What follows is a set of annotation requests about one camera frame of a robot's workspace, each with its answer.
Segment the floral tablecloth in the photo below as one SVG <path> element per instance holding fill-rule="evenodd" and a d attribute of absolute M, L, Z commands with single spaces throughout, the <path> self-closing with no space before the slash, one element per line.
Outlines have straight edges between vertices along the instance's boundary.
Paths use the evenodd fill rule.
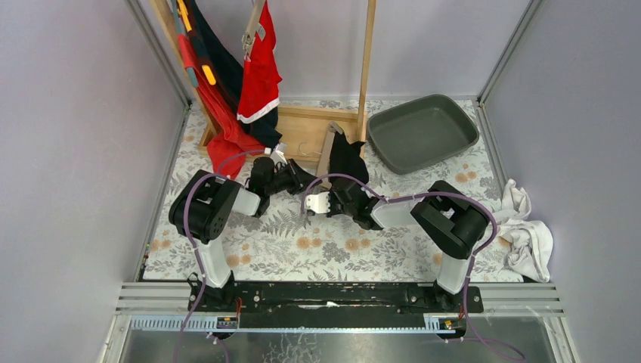
<path fill-rule="evenodd" d="M 368 101 L 373 115 L 400 101 Z M 457 102 L 477 124 L 471 101 Z M 292 102 L 315 107 L 355 109 L 355 101 Z M 198 169 L 212 170 L 209 158 L 199 155 L 198 141 L 206 120 L 201 112 L 189 116 L 169 189 L 149 246 L 143 279 L 183 280 L 197 271 L 187 238 L 169 224 L 168 212 L 175 197 Z M 470 149 L 437 165 L 406 175 L 396 175 L 382 163 L 371 145 L 365 146 L 369 185 L 379 194 L 397 197 L 427 191 L 443 179 L 461 192 L 496 209 L 500 187 L 494 178 L 481 139 Z M 246 163 L 237 180 L 249 177 Z M 260 219 L 232 213 L 227 227 L 214 243 L 222 243 L 227 264 L 238 280 L 277 281 L 434 281 L 441 252 L 418 226 L 364 231 L 345 216 L 311 217 L 305 224 L 299 214 L 300 196 L 287 192 L 271 197 Z M 493 242 L 479 253 L 473 281 L 522 281 L 509 270 L 505 258 L 509 245 Z"/>

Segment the black cloth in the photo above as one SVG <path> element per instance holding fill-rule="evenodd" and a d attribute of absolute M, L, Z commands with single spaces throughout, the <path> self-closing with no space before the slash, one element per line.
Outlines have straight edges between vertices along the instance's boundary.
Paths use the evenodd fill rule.
<path fill-rule="evenodd" d="M 186 0 L 186 6 L 190 22 L 193 24 L 192 31 L 188 33 L 189 40 L 194 46 L 198 60 L 201 60 L 201 56 L 208 58 L 208 61 L 213 66 L 212 72 L 216 78 L 216 87 L 220 90 L 232 111 L 237 113 L 240 93 L 243 88 L 243 68 L 236 61 L 236 58 L 225 49 L 212 28 L 209 27 L 196 2 L 194 0 Z M 276 131 L 276 125 L 278 124 L 277 107 L 253 123 L 245 124 L 241 121 L 238 121 L 238 123 L 247 135 L 253 136 L 266 147 L 276 147 L 282 137 Z"/>
<path fill-rule="evenodd" d="M 365 160 L 361 159 L 361 147 L 365 145 L 362 141 L 356 141 L 351 144 L 347 138 L 338 132 L 334 135 L 332 151 L 330 152 L 330 173 L 339 172 L 355 177 L 364 184 L 370 181 L 370 173 L 367 172 Z M 330 177 L 330 182 L 334 182 L 336 177 Z"/>

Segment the red cloth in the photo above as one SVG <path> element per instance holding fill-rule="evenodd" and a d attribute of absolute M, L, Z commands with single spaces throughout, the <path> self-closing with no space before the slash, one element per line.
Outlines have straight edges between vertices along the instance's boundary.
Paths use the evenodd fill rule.
<path fill-rule="evenodd" d="M 189 43 L 187 37 L 179 35 L 178 45 L 180 48 L 184 67 L 193 67 L 198 80 L 198 95 L 203 100 L 205 107 L 212 114 L 216 122 L 221 126 L 223 132 L 219 132 L 207 145 L 207 153 L 212 159 L 214 171 L 222 175 L 229 175 L 236 178 L 240 168 L 245 163 L 245 157 L 237 157 L 235 160 L 225 164 L 223 170 L 218 170 L 220 164 L 228 157 L 242 153 L 248 150 L 257 150 L 265 148 L 260 142 L 250 135 L 247 135 L 240 128 L 236 120 L 236 115 L 225 102 L 220 91 L 215 85 L 210 85 L 200 67 L 197 66 L 196 52 Z"/>
<path fill-rule="evenodd" d="M 274 48 L 276 32 L 265 2 L 259 28 L 254 34 L 252 53 L 245 56 L 243 90 L 238 103 L 238 119 L 243 123 L 253 123 L 280 103 L 278 83 L 283 79 L 278 74 Z"/>

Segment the gray wall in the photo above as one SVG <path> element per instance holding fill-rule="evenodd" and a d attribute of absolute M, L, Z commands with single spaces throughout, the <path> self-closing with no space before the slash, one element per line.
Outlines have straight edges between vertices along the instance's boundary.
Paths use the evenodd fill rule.
<path fill-rule="evenodd" d="M 95 361 L 182 106 L 125 2 L 0 2 L 0 361 Z"/>
<path fill-rule="evenodd" d="M 641 2 L 544 6 L 488 102 L 584 361 L 638 361 Z"/>
<path fill-rule="evenodd" d="M 242 60 L 240 37 L 252 13 L 251 0 L 197 2 L 227 50 Z M 368 95 L 478 94 L 527 3 L 378 0 Z M 367 0 L 273 0 L 269 9 L 278 38 L 281 96 L 358 95 Z M 156 32 L 163 36 L 157 24 Z"/>

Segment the crumpled white cloth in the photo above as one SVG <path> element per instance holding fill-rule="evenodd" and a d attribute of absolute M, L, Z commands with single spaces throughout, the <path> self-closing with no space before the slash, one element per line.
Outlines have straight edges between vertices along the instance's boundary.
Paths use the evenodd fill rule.
<path fill-rule="evenodd" d="M 547 263 L 552 255 L 552 233 L 541 221 L 525 221 L 532 211 L 530 196 L 510 179 L 503 190 L 501 207 L 493 214 L 499 225 L 497 237 L 512 244 L 507 265 L 532 280 L 550 281 Z"/>

